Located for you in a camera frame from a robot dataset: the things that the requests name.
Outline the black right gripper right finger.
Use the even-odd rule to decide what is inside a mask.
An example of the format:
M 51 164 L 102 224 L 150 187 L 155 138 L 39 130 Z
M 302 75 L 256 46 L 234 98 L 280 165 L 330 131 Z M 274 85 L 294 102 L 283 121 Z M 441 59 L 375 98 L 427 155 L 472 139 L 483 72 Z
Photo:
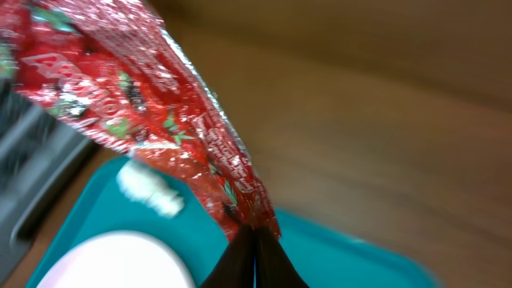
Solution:
M 255 279 L 257 288 L 309 288 L 268 227 L 255 231 Z

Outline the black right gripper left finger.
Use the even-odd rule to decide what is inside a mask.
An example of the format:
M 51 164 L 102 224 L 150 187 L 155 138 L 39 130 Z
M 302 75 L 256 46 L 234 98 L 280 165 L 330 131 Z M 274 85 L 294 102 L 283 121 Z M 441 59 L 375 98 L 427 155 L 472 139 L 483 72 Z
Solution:
M 251 226 L 241 226 L 201 288 L 253 288 L 255 236 Z

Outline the large white plate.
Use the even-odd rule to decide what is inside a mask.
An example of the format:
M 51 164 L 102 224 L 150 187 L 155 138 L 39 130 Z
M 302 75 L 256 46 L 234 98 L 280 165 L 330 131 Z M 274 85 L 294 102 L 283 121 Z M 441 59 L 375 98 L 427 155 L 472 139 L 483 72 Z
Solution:
M 193 288 L 181 258 L 165 243 L 136 231 L 94 236 L 64 254 L 38 288 Z

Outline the white napkin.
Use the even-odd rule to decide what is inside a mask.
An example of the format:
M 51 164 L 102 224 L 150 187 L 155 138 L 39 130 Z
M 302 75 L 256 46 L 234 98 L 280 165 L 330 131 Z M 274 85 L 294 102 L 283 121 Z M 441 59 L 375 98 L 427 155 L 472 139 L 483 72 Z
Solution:
M 120 191 L 132 202 L 139 202 L 165 218 L 177 216 L 185 207 L 183 197 L 164 179 L 146 166 L 129 160 L 116 176 Z

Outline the grey plastic dish rack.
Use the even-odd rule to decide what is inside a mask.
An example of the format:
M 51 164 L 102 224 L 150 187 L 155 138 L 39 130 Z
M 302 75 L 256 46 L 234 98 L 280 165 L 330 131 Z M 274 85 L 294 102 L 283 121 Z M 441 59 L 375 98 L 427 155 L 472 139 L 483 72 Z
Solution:
M 30 230 L 97 146 L 1 80 L 1 280 L 31 246 Z

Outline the red snack wrapper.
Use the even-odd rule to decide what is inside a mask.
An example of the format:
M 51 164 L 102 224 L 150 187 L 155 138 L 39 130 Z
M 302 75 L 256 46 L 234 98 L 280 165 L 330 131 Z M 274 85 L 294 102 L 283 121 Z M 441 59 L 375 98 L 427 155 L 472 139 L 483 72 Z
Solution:
M 183 181 L 228 238 L 280 228 L 242 141 L 141 0 L 2 0 L 1 76 L 94 142 Z

